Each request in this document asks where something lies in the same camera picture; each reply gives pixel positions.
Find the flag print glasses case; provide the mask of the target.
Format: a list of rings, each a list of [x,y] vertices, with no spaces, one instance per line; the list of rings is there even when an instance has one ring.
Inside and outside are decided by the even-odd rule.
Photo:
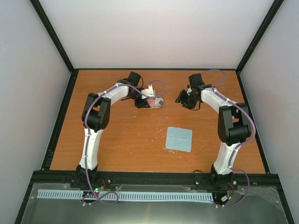
[[[163,98],[146,98],[149,109],[161,108],[164,105]]]

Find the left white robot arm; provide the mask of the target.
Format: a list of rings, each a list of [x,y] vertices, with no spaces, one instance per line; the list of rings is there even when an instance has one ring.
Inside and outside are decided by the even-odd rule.
[[[104,129],[110,120],[111,106],[118,100],[132,99],[138,109],[150,107],[148,98],[142,95],[143,87],[137,87],[141,75],[131,72],[128,78],[120,79],[109,89],[100,93],[89,93],[82,113],[85,140],[84,149],[76,172],[81,183],[92,188],[97,182],[98,149]]]

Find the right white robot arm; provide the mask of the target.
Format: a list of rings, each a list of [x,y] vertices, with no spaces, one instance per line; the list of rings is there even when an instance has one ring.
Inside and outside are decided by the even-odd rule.
[[[237,153],[255,137],[255,126],[245,103],[232,101],[213,84],[205,84],[200,73],[192,74],[188,79],[188,90],[182,90],[175,102],[189,110],[205,103],[218,113],[217,133],[221,145],[209,173],[209,184],[214,189],[220,189],[233,182]]]

